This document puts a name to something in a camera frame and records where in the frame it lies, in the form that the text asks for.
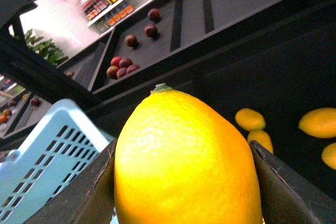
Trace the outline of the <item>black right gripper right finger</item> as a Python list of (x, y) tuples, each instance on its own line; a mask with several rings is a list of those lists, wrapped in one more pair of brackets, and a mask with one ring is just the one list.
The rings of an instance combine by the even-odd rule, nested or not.
[(249, 143), (265, 223), (335, 223), (335, 200), (256, 141)]

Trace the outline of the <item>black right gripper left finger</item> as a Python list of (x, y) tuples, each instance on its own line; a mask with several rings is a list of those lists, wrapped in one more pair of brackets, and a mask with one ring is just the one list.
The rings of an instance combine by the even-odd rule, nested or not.
[(110, 223), (116, 140), (25, 223)]

